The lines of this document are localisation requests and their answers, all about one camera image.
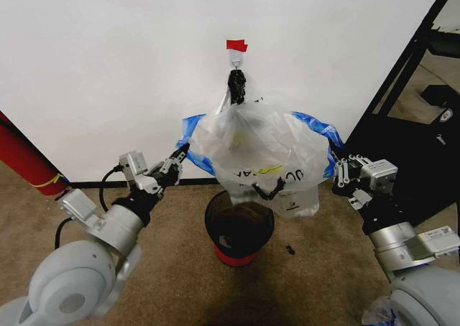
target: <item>black cable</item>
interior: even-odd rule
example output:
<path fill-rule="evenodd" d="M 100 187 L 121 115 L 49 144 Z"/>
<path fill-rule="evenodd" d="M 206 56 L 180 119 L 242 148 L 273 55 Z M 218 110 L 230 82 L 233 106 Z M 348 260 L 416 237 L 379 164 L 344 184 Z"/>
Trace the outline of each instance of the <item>black cable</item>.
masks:
<path fill-rule="evenodd" d="M 101 206 L 105 212 L 109 209 L 106 205 L 106 202 L 104 202 L 104 184 L 106 180 L 115 172 L 120 172 L 122 170 L 122 167 L 120 165 L 115 166 L 112 168 L 110 172 L 104 175 L 104 177 L 101 180 L 101 186 L 99 187 L 99 202 L 101 202 Z"/>
<path fill-rule="evenodd" d="M 63 231 L 63 227 L 66 223 L 70 222 L 72 220 L 72 218 L 66 218 L 65 220 L 63 220 L 61 223 L 59 223 L 59 225 L 57 226 L 57 229 L 56 229 L 56 235 L 55 235 L 55 249 L 58 249 L 59 246 L 60 246 L 60 233 L 61 231 Z"/>

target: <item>blue tape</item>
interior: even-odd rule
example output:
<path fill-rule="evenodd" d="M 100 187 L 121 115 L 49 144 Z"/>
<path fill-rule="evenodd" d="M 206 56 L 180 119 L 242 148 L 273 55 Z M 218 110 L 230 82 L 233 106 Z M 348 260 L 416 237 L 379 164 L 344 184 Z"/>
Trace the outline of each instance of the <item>blue tape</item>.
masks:
<path fill-rule="evenodd" d="M 302 121 L 311 131 L 325 136 L 327 139 L 330 139 L 338 148 L 344 148 L 345 145 L 341 140 L 339 133 L 333 125 L 321 123 L 317 118 L 309 116 L 308 114 L 301 112 L 291 112 L 294 117 Z M 334 166 L 336 165 L 336 160 L 332 157 L 331 147 L 328 148 L 328 161 L 329 165 L 324 169 L 323 177 L 333 177 L 334 176 Z"/>
<path fill-rule="evenodd" d="M 179 139 L 179 141 L 176 143 L 176 148 L 180 148 L 182 145 L 190 141 L 190 138 L 193 132 L 195 131 L 196 125 L 204 116 L 206 115 L 199 114 L 197 116 L 191 116 L 189 118 L 185 118 L 182 120 L 182 138 Z M 190 161 L 192 161 L 192 163 L 198 168 L 201 168 L 205 172 L 208 172 L 209 174 L 216 176 L 211 160 L 208 157 L 196 154 L 195 152 L 188 150 L 187 158 Z"/>

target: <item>red cylinder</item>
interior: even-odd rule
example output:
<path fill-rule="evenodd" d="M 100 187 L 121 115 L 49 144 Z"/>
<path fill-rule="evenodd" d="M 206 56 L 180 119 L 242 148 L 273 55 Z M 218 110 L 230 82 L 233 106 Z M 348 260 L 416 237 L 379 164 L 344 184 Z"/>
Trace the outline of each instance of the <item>red cylinder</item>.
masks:
<path fill-rule="evenodd" d="M 67 187 L 63 176 L 27 143 L 0 111 L 0 159 L 44 195 L 56 195 Z"/>
<path fill-rule="evenodd" d="M 232 258 L 230 256 L 226 256 L 220 250 L 217 248 L 216 245 L 213 244 L 214 251 L 216 252 L 217 257 L 224 263 L 229 266 L 233 267 L 240 267 L 240 266 L 246 266 L 249 265 L 249 263 L 254 259 L 257 255 L 256 253 L 249 254 L 248 256 L 245 256 L 244 258 Z"/>

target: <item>metal bracket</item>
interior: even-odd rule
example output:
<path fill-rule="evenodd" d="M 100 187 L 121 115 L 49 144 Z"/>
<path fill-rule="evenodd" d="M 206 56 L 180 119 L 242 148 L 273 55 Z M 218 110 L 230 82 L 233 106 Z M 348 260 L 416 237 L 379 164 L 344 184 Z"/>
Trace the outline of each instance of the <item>metal bracket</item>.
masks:
<path fill-rule="evenodd" d="M 353 192 L 353 197 L 348 199 L 348 203 L 353 209 L 359 210 L 362 209 L 371 200 L 372 197 L 365 191 L 356 189 Z"/>

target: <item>yellow strap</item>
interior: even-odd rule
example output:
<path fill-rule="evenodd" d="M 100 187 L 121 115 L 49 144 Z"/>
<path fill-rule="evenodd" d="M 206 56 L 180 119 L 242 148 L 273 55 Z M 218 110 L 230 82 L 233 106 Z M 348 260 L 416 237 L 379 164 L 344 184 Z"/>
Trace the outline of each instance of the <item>yellow strap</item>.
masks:
<path fill-rule="evenodd" d="M 35 187 L 35 188 L 41 188 L 41 187 L 44 187 L 44 186 L 48 186 L 50 184 L 55 184 L 56 182 L 58 182 L 59 178 L 60 177 L 64 177 L 64 175 L 61 175 L 60 173 L 58 173 L 55 177 L 53 177 L 50 181 L 46 181 L 46 183 L 44 184 L 41 184 L 41 185 L 33 185 L 33 184 L 30 184 L 31 186 Z"/>
<path fill-rule="evenodd" d="M 256 175 L 258 174 L 267 174 L 269 172 L 271 172 L 272 170 L 276 170 L 278 168 L 281 168 L 282 166 L 276 166 L 276 167 L 270 167 L 270 168 L 266 168 L 266 169 L 261 169 L 260 171 L 256 172 Z"/>

